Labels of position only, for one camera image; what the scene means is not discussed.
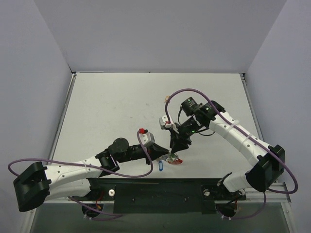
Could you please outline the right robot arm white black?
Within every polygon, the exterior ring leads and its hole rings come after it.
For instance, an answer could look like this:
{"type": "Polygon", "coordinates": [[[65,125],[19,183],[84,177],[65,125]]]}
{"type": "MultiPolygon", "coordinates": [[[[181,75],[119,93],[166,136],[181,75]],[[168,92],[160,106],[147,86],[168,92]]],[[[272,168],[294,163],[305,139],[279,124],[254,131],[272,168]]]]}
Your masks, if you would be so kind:
{"type": "Polygon", "coordinates": [[[181,104],[188,119],[183,124],[174,123],[170,128],[172,153],[186,150],[191,145],[190,137],[203,127],[222,136],[249,162],[252,169],[240,173],[228,173],[219,180],[218,195],[227,199],[234,192],[252,187],[265,192],[284,172],[280,164],[285,161],[285,150],[261,141],[244,129],[217,102],[198,104],[192,97],[181,104]]]}

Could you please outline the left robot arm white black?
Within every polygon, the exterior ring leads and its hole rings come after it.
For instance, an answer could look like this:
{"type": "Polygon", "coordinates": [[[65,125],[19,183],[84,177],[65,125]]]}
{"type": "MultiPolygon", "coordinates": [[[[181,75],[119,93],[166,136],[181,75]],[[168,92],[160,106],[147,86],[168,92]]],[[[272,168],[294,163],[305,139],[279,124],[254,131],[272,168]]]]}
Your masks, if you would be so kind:
{"type": "Polygon", "coordinates": [[[168,154],[169,150],[147,139],[143,140],[142,145],[130,146],[125,138],[118,138],[103,152],[77,163],[45,166],[42,162],[35,162],[13,182],[18,209],[26,212],[40,206],[53,188],[116,172],[120,169],[119,163],[144,158],[149,165],[153,160],[168,154]]]}

